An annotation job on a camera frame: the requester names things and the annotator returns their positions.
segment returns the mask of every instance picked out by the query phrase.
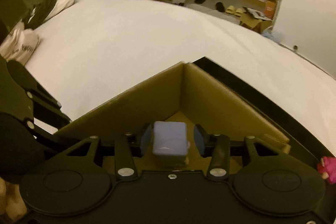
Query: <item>circular pad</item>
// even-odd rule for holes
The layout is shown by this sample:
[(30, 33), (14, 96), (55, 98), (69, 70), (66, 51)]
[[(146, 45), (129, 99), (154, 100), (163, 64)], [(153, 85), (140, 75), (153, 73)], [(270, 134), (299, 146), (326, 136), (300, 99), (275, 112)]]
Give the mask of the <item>circular pad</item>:
[(23, 176), (20, 193), (34, 211), (72, 216), (92, 209), (110, 190), (110, 176), (85, 156), (51, 158)]
[(288, 170), (273, 170), (263, 175), (262, 182), (271, 190), (290, 192), (300, 186), (301, 179), (297, 174)]
[(54, 192), (68, 192), (82, 183), (81, 174), (71, 170), (52, 172), (44, 178), (44, 186)]
[(285, 154), (252, 160), (235, 175), (233, 186), (250, 208), (281, 216), (312, 209), (325, 192), (316, 170)]

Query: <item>yellow slipper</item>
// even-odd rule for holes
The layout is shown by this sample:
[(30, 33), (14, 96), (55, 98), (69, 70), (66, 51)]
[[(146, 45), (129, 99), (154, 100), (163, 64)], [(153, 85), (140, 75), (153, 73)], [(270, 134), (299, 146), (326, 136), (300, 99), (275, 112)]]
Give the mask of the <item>yellow slipper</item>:
[(225, 12), (227, 14), (233, 15), (235, 13), (235, 10), (236, 10), (235, 7), (231, 5), (225, 10)]
[(236, 10), (236, 12), (235, 12), (235, 16), (237, 16), (237, 17), (241, 17), (241, 15), (243, 14), (243, 13), (245, 13), (246, 11), (244, 10), (244, 9), (242, 9), (242, 8), (238, 8), (237, 10)]

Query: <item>cardboard flap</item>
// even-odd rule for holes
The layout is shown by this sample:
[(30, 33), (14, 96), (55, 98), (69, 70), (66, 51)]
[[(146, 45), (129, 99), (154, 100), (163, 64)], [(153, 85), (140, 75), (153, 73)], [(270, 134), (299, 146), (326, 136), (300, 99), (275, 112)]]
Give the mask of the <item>cardboard flap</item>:
[(289, 141), (238, 95), (194, 64), (184, 68), (181, 110), (210, 134), (225, 134), (232, 140), (267, 134), (278, 140), (274, 143), (280, 149), (280, 143)]
[(146, 123), (164, 121), (180, 108), (182, 62), (158, 73), (95, 108), (56, 132), (66, 138), (97, 135), (113, 140), (127, 132), (137, 133)]

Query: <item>bed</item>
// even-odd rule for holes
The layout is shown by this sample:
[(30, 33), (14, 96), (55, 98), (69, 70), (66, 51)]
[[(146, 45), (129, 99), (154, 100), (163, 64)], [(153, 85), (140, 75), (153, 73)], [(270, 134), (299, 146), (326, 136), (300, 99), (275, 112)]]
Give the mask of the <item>bed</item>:
[(336, 82), (231, 22), (150, 0), (76, 0), (36, 29), (26, 68), (72, 120), (178, 63), (207, 56), (266, 95), (336, 155)]

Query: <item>orange box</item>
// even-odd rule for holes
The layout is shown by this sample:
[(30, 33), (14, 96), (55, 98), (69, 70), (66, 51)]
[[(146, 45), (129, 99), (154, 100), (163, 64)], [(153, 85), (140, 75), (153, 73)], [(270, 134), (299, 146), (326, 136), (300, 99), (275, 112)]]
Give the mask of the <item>orange box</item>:
[(266, 0), (264, 14), (268, 18), (273, 19), (276, 6), (277, 6), (277, 4), (276, 4), (275, 0)]

